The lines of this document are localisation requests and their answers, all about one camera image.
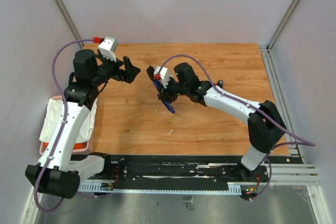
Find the blue black stapler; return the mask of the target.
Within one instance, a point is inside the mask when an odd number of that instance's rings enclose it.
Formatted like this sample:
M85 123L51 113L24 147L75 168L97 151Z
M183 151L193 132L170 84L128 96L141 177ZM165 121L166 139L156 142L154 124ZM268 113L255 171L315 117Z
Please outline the blue black stapler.
M164 88L162 83L159 80L154 80L153 84L158 91L157 97L163 103L163 105L167 108L167 110L171 113L175 113L175 110L172 106L172 103L169 101L168 96L164 93Z

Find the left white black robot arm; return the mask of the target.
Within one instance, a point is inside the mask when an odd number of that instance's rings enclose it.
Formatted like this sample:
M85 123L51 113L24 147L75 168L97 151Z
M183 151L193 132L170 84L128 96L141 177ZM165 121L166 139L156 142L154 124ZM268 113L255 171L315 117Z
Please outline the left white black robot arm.
M112 176L108 154L93 152L71 164L73 147L80 129L101 92L110 79L132 83L140 68L129 57L110 60L98 50L82 49L75 53L74 71L62 96L64 109L47 149L36 165L28 165L25 176L36 193L71 199L80 183L92 176L109 179Z

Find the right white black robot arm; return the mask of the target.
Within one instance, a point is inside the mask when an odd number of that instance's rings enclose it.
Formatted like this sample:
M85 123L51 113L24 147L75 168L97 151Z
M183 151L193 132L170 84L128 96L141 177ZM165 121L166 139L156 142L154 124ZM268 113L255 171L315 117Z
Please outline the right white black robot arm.
M184 95L192 102L228 113L247 125L250 147L237 165L236 174L244 182L257 175L256 168L283 137L286 126L275 104L248 101L226 92L219 84L201 81L187 62L175 66L175 75L166 67L146 70L158 91L158 99L173 111L172 103Z

